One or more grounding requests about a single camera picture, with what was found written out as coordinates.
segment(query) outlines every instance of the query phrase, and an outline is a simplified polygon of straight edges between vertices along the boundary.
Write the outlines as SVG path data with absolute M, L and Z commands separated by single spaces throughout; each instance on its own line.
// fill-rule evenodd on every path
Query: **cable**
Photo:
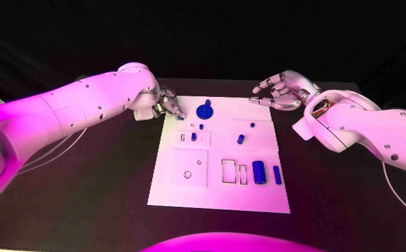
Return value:
M 49 161 L 47 161 L 44 164 L 39 164 L 39 165 L 35 166 L 34 168 L 31 168 L 31 169 L 22 171 L 22 172 L 19 172 L 19 173 L 16 174 L 16 176 L 19 176 L 19 174 L 26 173 L 26 172 L 29 172 L 31 170 L 34 170 L 34 169 L 39 168 L 41 166 L 47 165 L 48 163 L 51 163 L 51 162 L 71 149 L 71 147 L 75 145 L 75 143 L 77 143 L 78 140 L 81 139 L 81 137 L 83 137 L 83 135 L 84 135 L 87 129 L 88 129 L 88 128 L 84 129 L 83 134 L 80 135 L 80 137 L 77 138 L 77 140 L 73 142 L 71 146 L 64 150 L 64 152 L 62 152 L 61 154 L 57 155 L 57 157 L 54 157 L 54 158 L 52 158 Z
M 65 139 L 64 139 L 64 141 L 35 160 L 35 161 L 31 161 L 28 164 L 25 164 L 24 166 L 22 166 L 22 169 L 25 168 L 25 167 L 28 167 L 29 165 L 32 165 L 32 164 L 35 164 L 42 158 L 45 158 L 45 156 L 48 156 L 54 151 L 55 151 L 55 149 L 67 142 L 67 140 L 68 140 L 68 138 L 71 137 L 73 135 L 70 135 Z
M 399 197 L 399 195 L 398 195 L 398 193 L 396 193 L 396 191 L 395 191 L 395 189 L 394 189 L 394 187 L 392 187 L 392 183 L 391 183 L 389 178 L 388 178 L 385 163 L 383 163 L 383 173 L 385 173 L 388 185 L 389 185 L 389 187 L 391 187 L 391 189 L 392 189 L 392 191 L 394 191 L 394 194 L 395 194 L 395 196 L 398 197 L 398 199 L 399 199 L 399 201 L 402 202 L 402 204 L 406 206 L 405 201 L 404 201 L 402 198 Z

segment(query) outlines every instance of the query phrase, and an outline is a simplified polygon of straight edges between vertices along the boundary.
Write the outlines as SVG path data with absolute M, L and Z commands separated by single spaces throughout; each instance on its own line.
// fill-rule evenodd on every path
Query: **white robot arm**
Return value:
M 149 67 L 129 63 L 31 98 L 0 105 L 0 193 L 32 155 L 52 142 L 124 110 L 137 120 L 169 113 L 186 117 L 176 94 L 160 88 Z
M 362 144 L 385 163 L 406 170 L 406 110 L 381 110 L 350 90 L 327 90 L 296 71 L 287 70 L 263 81 L 254 93 L 273 86 L 271 98 L 250 102 L 280 110 L 306 105 L 304 117 L 293 128 L 304 140 L 316 137 L 335 152 Z

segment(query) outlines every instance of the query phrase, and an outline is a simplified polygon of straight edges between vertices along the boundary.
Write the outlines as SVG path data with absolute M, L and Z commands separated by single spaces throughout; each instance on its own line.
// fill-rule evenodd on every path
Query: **robotic hand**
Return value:
M 149 67 L 129 63 L 31 98 L 0 105 L 0 193 L 32 155 L 52 142 L 127 109 L 137 120 L 186 117 L 176 93 L 160 87 Z
M 250 102 L 280 110 L 306 105 L 304 117 L 293 128 L 304 140 L 316 137 L 335 152 L 362 144 L 382 162 L 406 170 L 406 110 L 381 110 L 350 90 L 327 90 L 296 71 L 274 75 L 254 89 L 273 86 L 274 98 L 250 98 Z

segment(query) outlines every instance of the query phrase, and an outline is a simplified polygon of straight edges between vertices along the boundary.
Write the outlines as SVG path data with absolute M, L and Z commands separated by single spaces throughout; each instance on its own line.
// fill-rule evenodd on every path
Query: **blue object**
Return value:
M 211 101 L 206 100 L 206 103 L 196 109 L 198 117 L 204 120 L 208 120 L 214 116 L 214 108 L 211 107 L 211 104 Z
M 280 167 L 278 166 L 274 166 L 274 174 L 276 174 L 277 184 L 283 184 L 283 179 L 281 179 Z
M 240 135 L 240 140 L 237 141 L 237 143 L 240 144 L 240 145 L 242 145 L 244 144 L 244 135 Z
M 267 184 L 265 166 L 263 161 L 252 162 L 255 184 Z

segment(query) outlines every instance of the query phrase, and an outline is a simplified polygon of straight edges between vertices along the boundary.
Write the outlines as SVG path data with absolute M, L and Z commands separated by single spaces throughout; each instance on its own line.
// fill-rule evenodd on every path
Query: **black background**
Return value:
M 166 78 L 261 80 L 293 69 L 360 83 L 405 44 L 405 0 L 0 3 L 5 99 L 133 61 Z

